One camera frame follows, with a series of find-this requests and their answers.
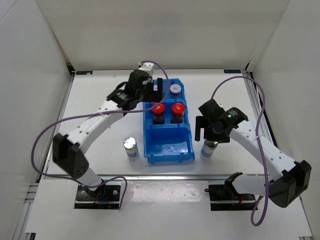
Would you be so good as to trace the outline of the red-lid chili sauce jar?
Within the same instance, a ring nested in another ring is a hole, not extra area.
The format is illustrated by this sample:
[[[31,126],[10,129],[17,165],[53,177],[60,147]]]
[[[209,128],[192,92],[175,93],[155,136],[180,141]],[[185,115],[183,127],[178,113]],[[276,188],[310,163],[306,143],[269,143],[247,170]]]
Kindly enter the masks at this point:
[[[165,123],[165,105],[163,103],[157,104],[154,103],[152,105],[152,122],[155,125],[164,124]]]

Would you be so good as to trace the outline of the blue-label white seasoning bottle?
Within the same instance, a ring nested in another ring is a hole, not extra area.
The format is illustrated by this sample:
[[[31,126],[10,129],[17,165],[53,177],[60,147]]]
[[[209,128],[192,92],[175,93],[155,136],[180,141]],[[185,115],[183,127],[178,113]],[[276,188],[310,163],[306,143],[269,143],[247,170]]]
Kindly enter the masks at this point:
[[[126,137],[123,140],[123,147],[129,159],[136,160],[140,156],[137,142],[134,137]]]

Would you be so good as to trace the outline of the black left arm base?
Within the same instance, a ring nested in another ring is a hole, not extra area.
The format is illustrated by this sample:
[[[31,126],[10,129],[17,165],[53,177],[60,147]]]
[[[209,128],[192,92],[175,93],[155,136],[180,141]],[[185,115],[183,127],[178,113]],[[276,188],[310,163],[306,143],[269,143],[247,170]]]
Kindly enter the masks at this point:
[[[82,185],[77,187],[74,209],[118,210],[121,200],[121,181],[112,181],[106,185],[89,190]]]

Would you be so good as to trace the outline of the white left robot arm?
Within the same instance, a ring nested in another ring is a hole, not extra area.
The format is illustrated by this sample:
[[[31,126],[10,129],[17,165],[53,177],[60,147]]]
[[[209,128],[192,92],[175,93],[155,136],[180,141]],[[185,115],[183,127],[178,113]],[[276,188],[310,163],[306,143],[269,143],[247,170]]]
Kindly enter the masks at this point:
[[[104,182],[89,166],[85,153],[92,143],[113,123],[123,118],[140,102],[154,103],[163,99],[162,91],[154,90],[154,67],[151,63],[131,72],[127,82],[120,83],[81,125],[53,138],[52,160],[80,185],[87,187],[93,200],[105,194]]]

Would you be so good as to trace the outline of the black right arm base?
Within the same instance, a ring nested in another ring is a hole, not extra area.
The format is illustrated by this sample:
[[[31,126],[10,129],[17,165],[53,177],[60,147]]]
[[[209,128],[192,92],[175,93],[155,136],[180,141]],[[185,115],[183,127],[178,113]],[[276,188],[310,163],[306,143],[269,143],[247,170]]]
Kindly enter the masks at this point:
[[[210,210],[213,212],[252,211],[256,203],[253,194],[232,193],[223,184],[210,184],[204,191],[209,195]]]

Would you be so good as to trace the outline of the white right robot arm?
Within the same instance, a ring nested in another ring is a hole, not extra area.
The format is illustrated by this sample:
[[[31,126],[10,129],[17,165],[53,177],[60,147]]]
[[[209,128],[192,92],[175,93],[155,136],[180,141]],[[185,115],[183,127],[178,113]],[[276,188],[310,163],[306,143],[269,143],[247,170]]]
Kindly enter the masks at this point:
[[[308,188],[311,165],[286,155],[264,136],[256,136],[253,123],[241,110],[236,107],[224,110],[214,99],[198,109],[201,115],[195,118],[195,141],[200,141],[201,131],[207,141],[222,144],[234,140],[261,165],[266,165],[268,179],[242,172],[231,175],[222,189],[225,198],[236,200],[245,194],[261,195],[286,208]]]

